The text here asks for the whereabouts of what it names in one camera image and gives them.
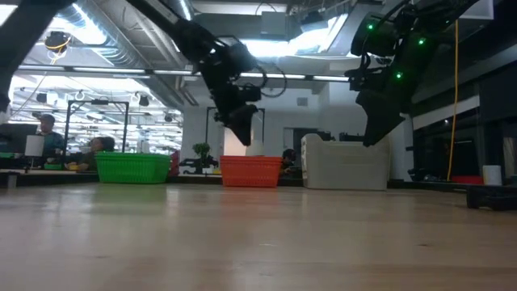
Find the orange basket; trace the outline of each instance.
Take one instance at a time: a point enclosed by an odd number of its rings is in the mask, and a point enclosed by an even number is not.
[[[276,187],[281,157],[222,156],[223,185],[234,187]]]

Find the white storage bin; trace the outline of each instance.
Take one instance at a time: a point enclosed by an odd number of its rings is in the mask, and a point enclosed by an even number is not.
[[[322,141],[307,134],[301,142],[304,185],[314,189],[386,190],[389,141],[364,147],[361,142]]]

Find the red object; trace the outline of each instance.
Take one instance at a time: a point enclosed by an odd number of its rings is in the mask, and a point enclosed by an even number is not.
[[[221,157],[223,185],[235,187],[276,187],[281,157]]]
[[[171,177],[176,175],[179,175],[179,150],[176,150],[170,156],[169,176]]]
[[[454,183],[467,183],[474,185],[484,185],[483,177],[481,176],[453,176],[451,181]]]

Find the yellow cable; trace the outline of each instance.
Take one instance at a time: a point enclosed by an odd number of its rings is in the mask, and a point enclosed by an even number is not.
[[[66,40],[66,42],[64,44],[59,44],[59,45],[57,45],[55,47],[51,47],[51,46],[47,46],[47,45],[45,45],[45,47],[47,47],[47,49],[50,49],[50,50],[52,50],[52,49],[62,49],[65,45],[67,45],[70,42],[71,39],[72,39],[72,37],[69,37],[68,40]]]
[[[56,64],[56,61],[57,61],[57,60],[59,60],[59,56],[60,56],[60,54],[61,54],[61,50],[62,50],[62,49],[63,49],[62,47],[61,47],[61,48],[59,48],[59,52],[57,52],[56,56],[52,59],[52,61],[50,62],[50,65],[54,65],[54,64]]]
[[[449,170],[447,173],[447,181],[451,180],[452,171],[452,155],[454,154],[454,136],[456,134],[456,108],[458,106],[458,75],[459,75],[459,43],[460,43],[460,22],[456,21],[456,43],[454,49],[454,114],[452,115],[452,134],[451,134],[451,150],[449,154]]]

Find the plastic basket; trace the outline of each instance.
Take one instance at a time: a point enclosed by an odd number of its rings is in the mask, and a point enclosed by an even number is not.
[[[47,163],[45,163],[43,165],[43,167],[44,167],[45,170],[56,170],[57,171],[57,170],[61,170],[62,169],[61,168],[61,164],[47,164]]]
[[[170,157],[162,154],[97,153],[102,183],[164,183]]]
[[[235,187],[276,187],[280,157],[221,157],[223,185]]]

